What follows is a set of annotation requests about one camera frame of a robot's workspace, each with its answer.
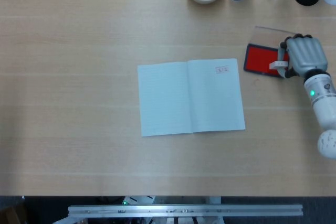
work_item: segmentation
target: wooden table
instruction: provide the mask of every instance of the wooden table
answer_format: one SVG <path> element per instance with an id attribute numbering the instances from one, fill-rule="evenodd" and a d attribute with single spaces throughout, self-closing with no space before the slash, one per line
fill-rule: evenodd
<path id="1" fill-rule="evenodd" d="M 336 195 L 302 79 L 243 71 L 255 25 L 312 34 L 294 0 L 0 0 L 0 194 Z M 237 58 L 246 130 L 140 136 L 137 65 Z"/>

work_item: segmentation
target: open notebook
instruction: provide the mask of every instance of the open notebook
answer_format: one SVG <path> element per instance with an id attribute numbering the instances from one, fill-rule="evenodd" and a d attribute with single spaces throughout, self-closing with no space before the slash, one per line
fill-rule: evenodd
<path id="1" fill-rule="evenodd" d="M 236 59 L 138 66 L 142 136 L 244 130 Z"/>

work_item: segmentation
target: robotic hand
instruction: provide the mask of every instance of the robotic hand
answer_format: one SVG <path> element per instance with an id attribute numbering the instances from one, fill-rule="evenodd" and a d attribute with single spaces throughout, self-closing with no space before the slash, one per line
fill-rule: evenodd
<path id="1" fill-rule="evenodd" d="M 326 72 L 328 62 L 318 39 L 296 34 L 280 43 L 278 60 L 288 52 L 291 68 L 278 68 L 283 78 L 300 76 L 320 126 L 318 149 L 328 158 L 336 159 L 336 90 Z"/>

